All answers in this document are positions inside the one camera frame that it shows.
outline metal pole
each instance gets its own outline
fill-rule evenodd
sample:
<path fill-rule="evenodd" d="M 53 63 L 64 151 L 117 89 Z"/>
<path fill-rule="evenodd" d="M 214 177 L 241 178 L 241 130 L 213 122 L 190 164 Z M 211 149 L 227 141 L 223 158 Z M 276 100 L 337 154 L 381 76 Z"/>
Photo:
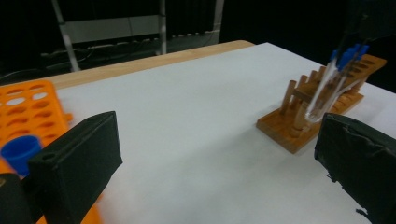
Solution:
<path fill-rule="evenodd" d="M 166 54 L 166 10 L 165 0 L 160 0 L 160 40 L 161 40 L 161 54 Z"/>
<path fill-rule="evenodd" d="M 61 30 L 62 38 L 64 39 L 64 46 L 66 47 L 67 54 L 69 55 L 70 63 L 72 64 L 72 71 L 77 72 L 81 69 L 78 67 L 76 55 L 73 51 L 72 41 L 66 31 L 64 17 L 62 16 L 61 9 L 59 8 L 58 0 L 52 0 L 52 6 L 55 10 L 56 19 L 58 20 L 59 29 Z"/>

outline wooden base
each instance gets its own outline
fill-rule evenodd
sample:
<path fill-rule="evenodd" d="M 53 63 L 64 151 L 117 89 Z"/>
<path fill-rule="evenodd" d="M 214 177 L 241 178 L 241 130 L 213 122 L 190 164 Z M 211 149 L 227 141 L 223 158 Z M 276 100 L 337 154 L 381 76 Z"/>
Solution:
<path fill-rule="evenodd" d="M 336 114 L 345 114 L 362 98 L 363 95 L 359 93 L 344 93 L 335 102 L 330 112 Z M 289 108 L 283 115 L 279 113 L 280 109 L 277 109 L 269 113 L 268 115 L 260 118 L 256 124 L 258 129 L 270 136 L 273 140 L 278 142 L 282 147 L 284 147 L 293 154 L 296 153 L 303 146 L 305 146 L 313 138 L 315 138 L 318 135 L 318 131 L 320 128 L 320 123 L 311 124 L 309 125 L 309 127 L 306 126 L 301 131 L 300 136 L 291 136 L 290 129 L 291 127 L 293 127 L 298 108 L 299 106 Z"/>

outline black curtain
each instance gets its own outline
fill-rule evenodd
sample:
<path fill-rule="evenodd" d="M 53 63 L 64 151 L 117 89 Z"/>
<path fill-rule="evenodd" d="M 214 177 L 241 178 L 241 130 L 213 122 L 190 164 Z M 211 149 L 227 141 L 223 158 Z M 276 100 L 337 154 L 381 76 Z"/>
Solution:
<path fill-rule="evenodd" d="M 261 0 L 226 0 L 219 42 L 240 39 L 254 44 L 270 42 L 327 64 L 351 17 L 350 1 L 283 0 L 262 6 Z M 378 38 L 369 46 L 369 54 L 388 63 L 370 76 L 368 82 L 396 92 L 396 35 Z"/>
<path fill-rule="evenodd" d="M 65 21 L 158 15 L 159 0 L 59 0 Z"/>
<path fill-rule="evenodd" d="M 22 0 L 0 1 L 0 68 L 2 71 L 41 66 L 39 48 Z"/>
<path fill-rule="evenodd" d="M 212 31 L 215 7 L 216 0 L 166 1 L 168 37 Z"/>

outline floor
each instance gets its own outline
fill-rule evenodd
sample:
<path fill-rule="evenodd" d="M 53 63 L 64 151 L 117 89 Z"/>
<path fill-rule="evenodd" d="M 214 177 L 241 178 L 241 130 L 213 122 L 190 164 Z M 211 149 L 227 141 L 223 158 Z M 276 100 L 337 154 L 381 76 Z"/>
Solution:
<path fill-rule="evenodd" d="M 185 49 L 195 49 L 219 43 L 219 30 L 206 32 L 200 35 L 174 36 L 167 41 L 167 52 L 176 52 Z M 159 54 L 160 40 L 157 38 L 143 39 L 132 42 L 120 42 L 113 45 L 91 46 L 85 49 L 75 49 L 78 65 L 81 70 L 113 63 L 128 62 Z M 43 69 L 27 69 L 12 73 L 1 74 L 2 85 L 31 80 L 41 77 L 50 77 L 71 72 L 70 62 L 64 50 L 41 56 Z"/>

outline clear plastic tube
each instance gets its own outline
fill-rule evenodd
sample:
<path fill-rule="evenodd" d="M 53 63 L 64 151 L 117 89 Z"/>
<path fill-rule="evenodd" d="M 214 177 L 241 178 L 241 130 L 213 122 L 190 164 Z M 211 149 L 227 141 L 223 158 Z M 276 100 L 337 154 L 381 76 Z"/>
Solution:
<path fill-rule="evenodd" d="M 346 77 L 338 71 L 337 59 L 332 59 L 326 67 L 317 91 L 306 109 L 305 119 L 311 123 L 319 122 L 324 113 L 330 110 Z"/>

